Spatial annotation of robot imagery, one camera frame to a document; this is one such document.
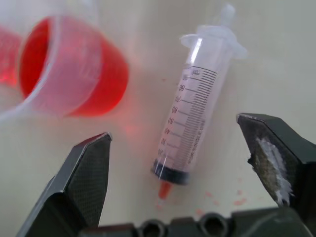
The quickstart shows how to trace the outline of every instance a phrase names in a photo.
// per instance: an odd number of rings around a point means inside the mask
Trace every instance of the white surface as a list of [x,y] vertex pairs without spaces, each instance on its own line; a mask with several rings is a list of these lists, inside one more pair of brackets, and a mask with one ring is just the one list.
[[[246,163],[249,151],[236,124],[238,112],[283,118],[316,142],[316,2],[235,0],[232,25],[249,58],[234,61],[199,153],[191,183],[156,210],[157,180],[149,169],[188,49],[179,36],[209,21],[210,0],[102,0],[103,30],[131,63],[127,93],[119,106],[96,119],[12,119],[0,124],[0,234],[13,236],[49,179],[76,143],[111,131],[110,175],[101,224],[148,218],[168,222],[196,210],[228,216],[237,209],[274,206]],[[2,109],[17,93],[0,88]],[[204,200],[205,191],[214,198]],[[235,200],[246,198],[242,206]],[[219,202],[216,206],[212,200]]]

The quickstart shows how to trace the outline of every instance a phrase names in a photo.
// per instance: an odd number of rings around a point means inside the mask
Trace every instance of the red splatter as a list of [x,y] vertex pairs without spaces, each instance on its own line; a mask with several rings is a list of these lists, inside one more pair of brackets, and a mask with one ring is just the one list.
[[220,205],[219,201],[214,201],[213,203],[214,203],[215,206],[219,206]]
[[247,199],[243,198],[242,200],[234,201],[234,206],[241,206],[246,203]]
[[210,192],[206,191],[205,192],[205,196],[209,197],[209,198],[212,198],[213,197],[213,194],[211,194]]
[[201,209],[197,209],[196,214],[199,216],[202,216],[202,215],[204,215],[204,212]]

